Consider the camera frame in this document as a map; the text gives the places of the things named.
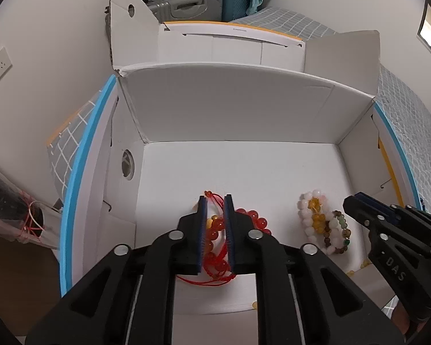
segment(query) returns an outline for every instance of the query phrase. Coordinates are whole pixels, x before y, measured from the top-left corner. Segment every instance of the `hole in cardboard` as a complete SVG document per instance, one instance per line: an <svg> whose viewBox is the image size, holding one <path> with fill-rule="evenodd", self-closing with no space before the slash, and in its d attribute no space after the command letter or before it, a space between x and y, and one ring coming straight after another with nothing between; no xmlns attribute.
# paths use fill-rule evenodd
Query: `hole in cardboard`
<svg viewBox="0 0 431 345"><path fill-rule="evenodd" d="M121 160L121 170L123 172L123 176L127 180L131 180L134 176L134 159L132 158L132 154L129 150L125 150L123 152L123 159Z"/></svg>
<svg viewBox="0 0 431 345"><path fill-rule="evenodd" d="M130 17L134 17L134 5L130 4L128 7L128 13L130 14Z"/></svg>

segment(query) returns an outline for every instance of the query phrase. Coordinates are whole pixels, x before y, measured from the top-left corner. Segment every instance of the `box flap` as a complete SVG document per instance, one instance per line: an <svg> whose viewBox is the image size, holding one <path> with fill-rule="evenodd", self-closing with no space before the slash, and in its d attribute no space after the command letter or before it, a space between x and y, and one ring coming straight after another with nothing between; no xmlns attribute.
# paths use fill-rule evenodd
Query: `box flap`
<svg viewBox="0 0 431 345"><path fill-rule="evenodd" d="M114 70L155 63L159 22L142 0L110 0L110 45Z"/></svg>
<svg viewBox="0 0 431 345"><path fill-rule="evenodd" d="M336 143L373 102L331 80L253 65L156 65L125 84L148 141Z"/></svg>
<svg viewBox="0 0 431 345"><path fill-rule="evenodd" d="M355 31L308 40L305 72L376 95L380 34L378 31Z"/></svg>

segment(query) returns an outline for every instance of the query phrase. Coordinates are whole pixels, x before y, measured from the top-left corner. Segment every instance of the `wooden floor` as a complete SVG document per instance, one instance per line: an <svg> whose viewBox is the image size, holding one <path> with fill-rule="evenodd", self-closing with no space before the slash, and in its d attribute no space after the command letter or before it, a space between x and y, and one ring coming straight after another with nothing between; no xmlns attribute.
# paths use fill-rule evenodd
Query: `wooden floor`
<svg viewBox="0 0 431 345"><path fill-rule="evenodd" d="M50 249L0 237L0 317L25 336L60 299L59 264Z"/></svg>

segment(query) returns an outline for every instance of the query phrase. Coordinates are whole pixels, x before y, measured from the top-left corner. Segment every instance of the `yellow strip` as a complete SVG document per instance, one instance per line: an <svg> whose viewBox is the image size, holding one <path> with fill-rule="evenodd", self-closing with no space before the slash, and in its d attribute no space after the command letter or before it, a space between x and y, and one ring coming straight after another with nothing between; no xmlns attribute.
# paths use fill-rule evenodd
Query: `yellow strip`
<svg viewBox="0 0 431 345"><path fill-rule="evenodd" d="M259 31L265 31L265 32L271 32L271 33L275 33L277 35L282 35L282 36L287 36L288 38L292 38L295 40L300 40L303 41L302 39L298 38L297 36L293 36L293 35L288 35L287 33L282 33L282 32L278 32L278 31L274 31L274 30L269 30L267 28L262 28L262 27L254 27L254 26L249 26L249 25L240 25L239 23L226 23L226 22L211 22L209 20L176 20L176 21L172 21L172 22L165 22L165 25L175 25L175 24L193 24L193 23L199 23L199 24L210 24L210 25L223 25L223 26L235 26L235 27L244 27L244 28L250 28L252 30L259 30Z"/></svg>
<svg viewBox="0 0 431 345"><path fill-rule="evenodd" d="M80 112L80 110L83 108L83 106L78 109L76 112L74 112L70 117L68 117L64 123L62 123L59 128L56 129L56 131L54 131L51 136L48 138L48 140L46 140L46 146L48 147L51 142L58 136L58 134L60 134L62 131L64 131L64 129L68 126L68 124L71 122L72 119L75 118L75 116Z"/></svg>
<svg viewBox="0 0 431 345"><path fill-rule="evenodd" d="M394 191L396 192L396 197L398 198L398 203L400 206L404 207L404 201L402 201L401 190L399 189L398 181L396 180L396 176L394 175L394 170L392 169L391 162L389 161L388 154L386 154L385 147L383 146L382 141L378 138L378 146L382 151L383 159L385 160L386 168L388 169L389 176L391 176L392 185L394 187Z"/></svg>

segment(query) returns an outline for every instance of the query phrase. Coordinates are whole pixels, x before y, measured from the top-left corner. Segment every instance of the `gray suitcase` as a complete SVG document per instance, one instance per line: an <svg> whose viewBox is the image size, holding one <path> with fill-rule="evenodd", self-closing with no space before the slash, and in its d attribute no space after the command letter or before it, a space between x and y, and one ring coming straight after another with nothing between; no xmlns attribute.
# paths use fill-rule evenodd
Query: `gray suitcase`
<svg viewBox="0 0 431 345"><path fill-rule="evenodd" d="M173 20L222 19L222 0L149 0L147 6L160 23Z"/></svg>

